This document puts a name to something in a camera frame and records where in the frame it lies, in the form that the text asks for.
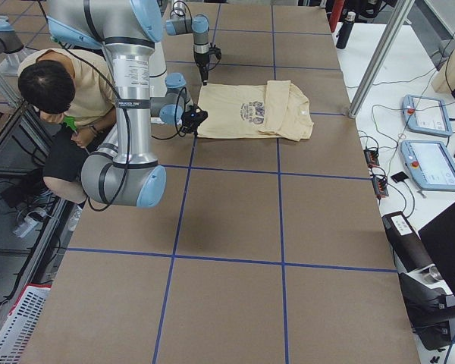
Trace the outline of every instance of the black shorts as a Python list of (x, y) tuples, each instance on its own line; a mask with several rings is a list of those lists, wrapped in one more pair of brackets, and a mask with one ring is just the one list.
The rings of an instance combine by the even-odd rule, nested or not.
[[(88, 153), (71, 140), (72, 129), (62, 124), (61, 129), (52, 138), (52, 146), (45, 160), (44, 177), (55, 177), (60, 180), (76, 180), (81, 172)], [(94, 152), (105, 139), (107, 132), (99, 134), (87, 146), (89, 152)]]

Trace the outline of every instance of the black monitor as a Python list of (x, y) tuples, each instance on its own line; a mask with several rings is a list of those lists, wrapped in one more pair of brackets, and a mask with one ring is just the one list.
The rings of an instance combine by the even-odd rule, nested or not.
[(455, 203), (427, 223), (419, 237), (441, 277), (455, 294)]

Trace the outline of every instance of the black hair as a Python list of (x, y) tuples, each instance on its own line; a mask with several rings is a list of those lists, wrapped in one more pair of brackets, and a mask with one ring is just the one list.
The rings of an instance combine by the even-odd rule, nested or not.
[(76, 88), (66, 68), (57, 61), (38, 61), (18, 77), (20, 94), (48, 114), (61, 114), (71, 106)]

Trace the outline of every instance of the tablet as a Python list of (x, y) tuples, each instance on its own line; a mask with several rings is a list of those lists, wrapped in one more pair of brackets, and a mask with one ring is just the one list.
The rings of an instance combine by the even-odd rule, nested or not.
[(422, 190), (455, 191), (455, 163), (442, 142), (404, 140), (400, 151), (411, 177)]
[(408, 129), (417, 133), (449, 137), (452, 127), (443, 99), (406, 95), (403, 115)]

